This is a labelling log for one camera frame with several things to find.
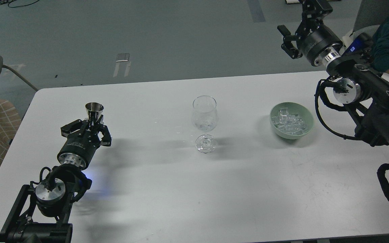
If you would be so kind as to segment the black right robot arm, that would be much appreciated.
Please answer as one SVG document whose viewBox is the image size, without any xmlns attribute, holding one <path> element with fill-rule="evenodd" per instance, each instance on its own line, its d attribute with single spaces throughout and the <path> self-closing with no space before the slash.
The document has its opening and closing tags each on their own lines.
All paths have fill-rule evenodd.
<svg viewBox="0 0 389 243">
<path fill-rule="evenodd" d="M 332 134 L 348 140 L 361 140 L 370 146 L 389 145 L 389 82 L 370 67 L 372 35 L 377 26 L 366 26 L 340 40 L 323 22 L 333 8 L 326 0 L 301 0 L 302 20 L 294 34 L 278 26 L 283 36 L 281 48 L 297 59 L 305 57 L 312 66 L 323 65 L 329 77 L 318 82 L 315 112 L 320 123 Z M 347 112 L 354 121 L 355 135 L 333 131 L 323 121 L 318 101 L 330 109 Z M 377 170 L 383 194 L 389 201 L 385 176 L 389 163 Z"/>
</svg>

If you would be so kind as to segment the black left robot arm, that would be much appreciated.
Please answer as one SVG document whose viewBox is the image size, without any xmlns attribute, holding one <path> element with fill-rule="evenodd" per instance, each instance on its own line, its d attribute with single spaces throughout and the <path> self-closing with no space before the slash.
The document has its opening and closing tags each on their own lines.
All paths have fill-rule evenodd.
<svg viewBox="0 0 389 243">
<path fill-rule="evenodd" d="M 91 188 L 84 170 L 96 150 L 111 146 L 103 115 L 91 114 L 61 127 L 66 143 L 57 155 L 60 163 L 40 171 L 39 182 L 23 185 L 0 231 L 2 243 L 69 243 L 73 203 Z"/>
</svg>

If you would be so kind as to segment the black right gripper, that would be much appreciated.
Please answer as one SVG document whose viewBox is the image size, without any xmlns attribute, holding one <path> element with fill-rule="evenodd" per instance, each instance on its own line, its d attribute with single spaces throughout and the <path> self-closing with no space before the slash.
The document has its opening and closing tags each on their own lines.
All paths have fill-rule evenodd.
<svg viewBox="0 0 389 243">
<path fill-rule="evenodd" d="M 305 57 L 312 66 L 320 65 L 319 55 L 332 47 L 339 51 L 343 42 L 323 24 L 323 19 L 333 12 L 327 0 L 300 0 L 302 21 L 295 34 L 285 25 L 277 26 L 283 36 L 282 50 L 292 59 Z"/>
</svg>

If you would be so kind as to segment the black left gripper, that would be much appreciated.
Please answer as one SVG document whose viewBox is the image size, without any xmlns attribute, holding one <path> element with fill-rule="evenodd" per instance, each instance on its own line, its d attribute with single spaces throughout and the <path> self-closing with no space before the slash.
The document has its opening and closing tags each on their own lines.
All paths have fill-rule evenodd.
<svg viewBox="0 0 389 243">
<path fill-rule="evenodd" d="M 71 164 L 80 170 L 85 170 L 100 146 L 111 146 L 110 132 L 102 120 L 103 116 L 99 116 L 93 126 L 93 131 L 87 130 L 88 120 L 80 119 L 60 128 L 61 135 L 67 138 L 57 155 L 57 160 L 61 165 Z"/>
</svg>

